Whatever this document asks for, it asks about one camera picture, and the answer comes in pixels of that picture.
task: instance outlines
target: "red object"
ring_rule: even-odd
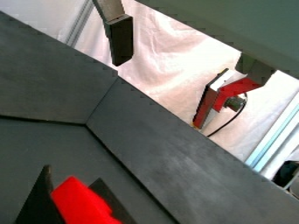
[[[250,78],[244,78],[230,83],[228,86],[220,88],[220,96],[214,103],[214,109],[221,112],[221,109],[228,101],[228,99],[236,95],[245,94],[246,92],[261,88],[262,86],[257,84]]]
[[[70,177],[51,197],[67,224],[122,224],[111,216],[107,202],[77,178]]]

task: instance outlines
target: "white cloth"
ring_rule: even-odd
[[[187,123],[205,86],[226,67],[234,68],[240,51],[210,38],[135,0],[123,0],[135,18],[135,56],[121,67],[111,64],[109,39],[97,10],[77,48],[119,71],[119,75]],[[240,118],[216,135],[216,141],[245,161],[299,90],[299,80],[276,73],[261,89],[249,93]],[[224,109],[204,134],[210,134],[236,112]]]

